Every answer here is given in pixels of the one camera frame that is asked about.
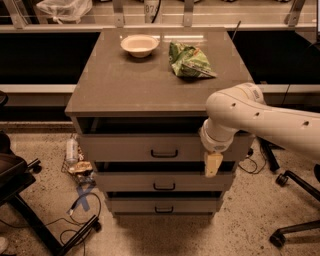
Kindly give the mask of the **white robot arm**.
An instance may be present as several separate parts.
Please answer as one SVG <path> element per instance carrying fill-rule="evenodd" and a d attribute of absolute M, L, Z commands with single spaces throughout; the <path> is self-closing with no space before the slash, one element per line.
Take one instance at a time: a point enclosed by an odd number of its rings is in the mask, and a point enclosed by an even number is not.
<path fill-rule="evenodd" d="M 320 164 L 320 114 L 271 107 L 261 89 L 243 83 L 211 94 L 206 101 L 208 118 L 199 135 L 206 149 L 205 175 L 213 177 L 222 163 L 222 153 L 235 133 L 246 131 Z"/>

